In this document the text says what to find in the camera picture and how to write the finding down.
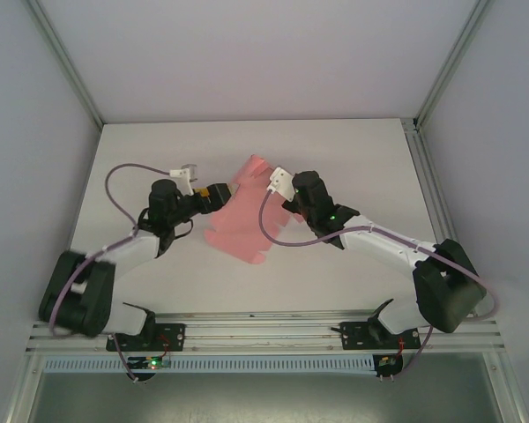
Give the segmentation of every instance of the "white wall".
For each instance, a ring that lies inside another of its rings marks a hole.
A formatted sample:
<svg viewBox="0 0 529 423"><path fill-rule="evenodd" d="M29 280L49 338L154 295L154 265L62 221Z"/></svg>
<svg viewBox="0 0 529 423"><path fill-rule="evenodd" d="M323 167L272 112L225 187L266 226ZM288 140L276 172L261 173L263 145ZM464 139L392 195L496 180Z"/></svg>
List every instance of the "white wall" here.
<svg viewBox="0 0 529 423"><path fill-rule="evenodd" d="M474 0L41 0L104 120L413 117Z"/></svg>
<svg viewBox="0 0 529 423"><path fill-rule="evenodd" d="M0 421L97 138L22 2L0 0Z"/></svg>
<svg viewBox="0 0 529 423"><path fill-rule="evenodd" d="M529 1L496 1L426 138L458 236L501 295L529 405Z"/></svg>

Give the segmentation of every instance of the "white table surface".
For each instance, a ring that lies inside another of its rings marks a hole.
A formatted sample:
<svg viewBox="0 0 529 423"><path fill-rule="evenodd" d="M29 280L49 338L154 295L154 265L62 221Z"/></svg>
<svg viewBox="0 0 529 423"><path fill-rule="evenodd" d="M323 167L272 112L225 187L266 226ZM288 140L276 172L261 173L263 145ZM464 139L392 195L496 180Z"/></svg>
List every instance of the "white table surface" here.
<svg viewBox="0 0 529 423"><path fill-rule="evenodd" d="M229 182L253 153L293 173L316 170L336 203L402 234L435 239L399 119L138 123L104 127L72 248L96 250L130 232L104 194L110 168L196 163L197 186L205 186ZM137 217L160 177L124 169L111 187ZM210 247L207 227L207 217L197 216L190 236L117 280L115 296L157 313L209 313L372 309L414 292L413 282L394 270L326 244L272 246L265 263L247 264ZM279 238L312 237L292 219Z"/></svg>

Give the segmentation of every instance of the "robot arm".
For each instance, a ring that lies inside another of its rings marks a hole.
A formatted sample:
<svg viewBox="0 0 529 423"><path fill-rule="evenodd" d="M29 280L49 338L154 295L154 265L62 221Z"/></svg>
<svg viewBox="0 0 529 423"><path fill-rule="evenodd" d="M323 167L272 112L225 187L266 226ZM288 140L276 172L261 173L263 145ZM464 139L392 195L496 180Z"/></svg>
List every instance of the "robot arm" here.
<svg viewBox="0 0 529 423"><path fill-rule="evenodd" d="M445 240L435 245L394 233L357 210L333 203L317 172L296 174L291 179L292 189L287 188L287 175L277 169L269 188L285 197L283 207L301 214L318 237L366 226L369 230L346 232L325 242L339 249L360 250L413 280L415 298L389 299L369 318L369 333L374 339L384 340L390 334L428 325L451 333L486 295L484 287L472 279L418 250L436 253L476 273L457 242Z"/></svg>
<svg viewBox="0 0 529 423"><path fill-rule="evenodd" d="M178 225L191 223L197 214L219 210L231 197L225 183L193 190L189 169L171 171L170 176L178 179L181 188L170 179L158 180L152 185L149 206L139 215L137 234L86 266L64 297L56 324L88 337L109 331L140 336L146 343L152 339L154 312L113 299L115 282L140 264L163 255L177 239ZM61 254L41 301L42 321L50 320L60 292L85 260L85 254L75 251Z"/></svg>

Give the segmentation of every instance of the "pink towel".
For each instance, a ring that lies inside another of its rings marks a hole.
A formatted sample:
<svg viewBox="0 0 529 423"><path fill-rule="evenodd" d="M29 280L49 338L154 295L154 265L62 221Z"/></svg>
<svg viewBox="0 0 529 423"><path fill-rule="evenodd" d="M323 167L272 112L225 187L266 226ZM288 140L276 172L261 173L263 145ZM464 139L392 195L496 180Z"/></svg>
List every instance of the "pink towel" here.
<svg viewBox="0 0 529 423"><path fill-rule="evenodd" d="M204 232L205 240L216 249L244 262L259 264L266 260L262 251L268 251L272 243L258 227L258 210L270 183L273 167L257 155L252 155L237 172L233 184L239 185L227 204L212 214L213 229ZM281 226L286 226L291 213L282 208L285 199L275 193L264 208L263 223L266 232L277 237ZM302 222L299 215L294 217Z"/></svg>

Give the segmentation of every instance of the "gray wall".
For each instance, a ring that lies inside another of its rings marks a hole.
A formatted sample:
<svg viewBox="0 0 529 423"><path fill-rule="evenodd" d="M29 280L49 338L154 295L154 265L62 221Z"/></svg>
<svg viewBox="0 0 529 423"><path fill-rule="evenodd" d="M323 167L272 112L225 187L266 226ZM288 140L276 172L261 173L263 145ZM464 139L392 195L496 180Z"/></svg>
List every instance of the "gray wall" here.
<svg viewBox="0 0 529 423"><path fill-rule="evenodd" d="M0 419L98 131L19 0L0 0Z"/></svg>
<svg viewBox="0 0 529 423"><path fill-rule="evenodd" d="M529 1L496 1L425 135L529 406Z"/></svg>

